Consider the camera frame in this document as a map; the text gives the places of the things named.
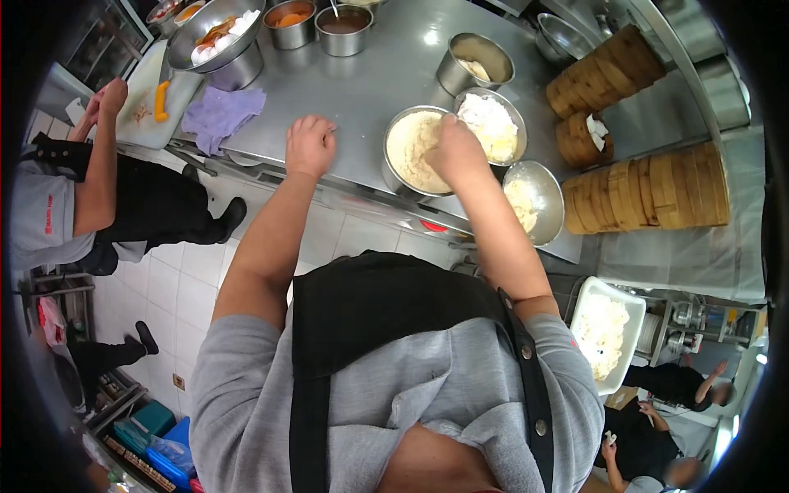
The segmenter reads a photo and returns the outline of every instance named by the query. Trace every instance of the white tile floor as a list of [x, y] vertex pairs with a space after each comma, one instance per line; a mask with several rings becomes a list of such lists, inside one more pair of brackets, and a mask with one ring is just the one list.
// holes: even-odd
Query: white tile floor
[[[183, 167], [183, 162], [165, 151], [133, 149], [126, 153], [179, 171]], [[140, 263], [121, 262], [113, 275], [95, 278], [96, 338], [100, 342], [121, 343], [124, 334], [136, 335], [134, 323], [144, 320], [159, 344], [159, 354], [122, 369], [179, 416], [188, 416], [191, 410], [192, 370], [211, 321], [218, 289], [239, 240], [272, 194], [269, 189], [224, 177], [201, 174], [201, 181], [208, 189], [209, 209], [215, 217], [234, 196], [247, 201], [247, 218], [226, 245], [163, 245], [154, 248]], [[417, 256], [444, 268], [462, 256], [445, 241], [313, 204], [296, 275], [368, 248]], [[185, 380], [186, 390], [173, 384], [173, 374]]]

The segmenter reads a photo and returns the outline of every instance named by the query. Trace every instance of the electrical outlet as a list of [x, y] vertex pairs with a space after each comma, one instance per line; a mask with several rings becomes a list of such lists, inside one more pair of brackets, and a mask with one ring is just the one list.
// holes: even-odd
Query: electrical outlet
[[173, 374], [173, 385], [186, 392], [186, 381], [176, 374]]

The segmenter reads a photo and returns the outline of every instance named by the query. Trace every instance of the brown sauce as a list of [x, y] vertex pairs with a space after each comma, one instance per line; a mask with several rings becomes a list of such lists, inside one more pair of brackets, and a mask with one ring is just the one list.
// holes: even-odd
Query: brown sauce
[[320, 17], [318, 25], [325, 32], [331, 34], [353, 34], [367, 27], [370, 23], [369, 15], [363, 12], [340, 11], [340, 17], [335, 17], [329, 11]]

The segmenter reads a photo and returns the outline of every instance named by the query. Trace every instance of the knife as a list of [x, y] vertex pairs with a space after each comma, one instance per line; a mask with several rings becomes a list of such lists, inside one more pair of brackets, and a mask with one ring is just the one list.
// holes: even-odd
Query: knife
[[159, 72], [159, 85], [156, 86], [156, 97], [153, 102], [153, 119], [158, 123], [167, 121], [169, 115], [164, 112], [164, 99], [167, 91], [167, 86], [170, 85], [170, 78], [172, 77], [172, 69], [170, 63], [167, 62], [167, 56], [170, 54], [170, 41], [164, 47], [164, 57], [162, 58], [162, 70]]

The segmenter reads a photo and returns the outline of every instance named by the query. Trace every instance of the logo on shirt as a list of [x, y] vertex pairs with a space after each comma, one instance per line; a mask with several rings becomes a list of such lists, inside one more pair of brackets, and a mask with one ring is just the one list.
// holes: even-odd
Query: logo on shirt
[[44, 228], [44, 234], [52, 234], [52, 195], [47, 199], [47, 226]]

